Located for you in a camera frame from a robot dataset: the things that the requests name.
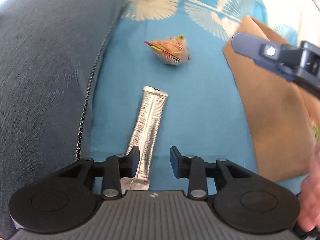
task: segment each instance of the brown cardboard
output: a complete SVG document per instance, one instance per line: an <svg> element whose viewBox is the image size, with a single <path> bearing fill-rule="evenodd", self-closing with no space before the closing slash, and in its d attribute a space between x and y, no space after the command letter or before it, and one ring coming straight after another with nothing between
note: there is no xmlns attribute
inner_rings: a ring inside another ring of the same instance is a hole
<svg viewBox="0 0 320 240"><path fill-rule="evenodd" d="M287 43L273 30L249 16L243 19L237 31ZM279 181L307 173L309 156L316 140L300 90L296 85L258 67L252 59L236 54L231 41L228 41L223 52L243 103L259 174Z"/></svg>

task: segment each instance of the gray fabric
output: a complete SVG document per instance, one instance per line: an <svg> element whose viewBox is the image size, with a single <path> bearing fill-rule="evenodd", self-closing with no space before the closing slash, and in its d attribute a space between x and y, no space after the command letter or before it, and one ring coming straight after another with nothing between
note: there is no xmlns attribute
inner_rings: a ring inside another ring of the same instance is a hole
<svg viewBox="0 0 320 240"><path fill-rule="evenodd" d="M7 212L10 195L74 161L89 75L101 51L99 70L121 3L1 1L0 236L8 238L15 232ZM89 104L83 157L89 155L91 116Z"/></svg>

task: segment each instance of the human hand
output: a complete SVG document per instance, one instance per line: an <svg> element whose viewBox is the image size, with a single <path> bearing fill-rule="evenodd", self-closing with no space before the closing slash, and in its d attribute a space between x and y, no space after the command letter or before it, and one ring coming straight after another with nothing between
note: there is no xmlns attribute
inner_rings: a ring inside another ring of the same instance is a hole
<svg viewBox="0 0 320 240"><path fill-rule="evenodd" d="M305 232L320 228L320 142L310 157L309 175L301 184L298 224Z"/></svg>

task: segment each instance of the patterned fabric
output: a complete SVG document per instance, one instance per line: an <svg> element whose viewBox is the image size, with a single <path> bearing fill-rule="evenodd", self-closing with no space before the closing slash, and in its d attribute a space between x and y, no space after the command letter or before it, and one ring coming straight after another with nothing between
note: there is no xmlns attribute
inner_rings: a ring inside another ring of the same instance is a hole
<svg viewBox="0 0 320 240"><path fill-rule="evenodd" d="M188 187L172 173L169 149L207 162L227 158L257 172L242 102L222 48L251 15L297 45L319 45L320 12L312 0L126 0L95 91L91 156L125 153L144 86L169 94L151 168L150 190ZM183 35L191 60L164 65L144 41ZM298 192L302 177L282 182ZM213 180L208 180L214 193Z"/></svg>

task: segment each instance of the silver wrapper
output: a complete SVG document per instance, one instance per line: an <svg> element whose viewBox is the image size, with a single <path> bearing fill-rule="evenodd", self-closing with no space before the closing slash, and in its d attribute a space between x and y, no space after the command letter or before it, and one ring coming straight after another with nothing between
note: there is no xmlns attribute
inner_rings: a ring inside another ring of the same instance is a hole
<svg viewBox="0 0 320 240"><path fill-rule="evenodd" d="M143 100L126 155L135 145L140 149L140 161L133 179L122 178L121 189L148 190L153 149L160 125L161 114L168 94L152 87L143 88Z"/></svg>

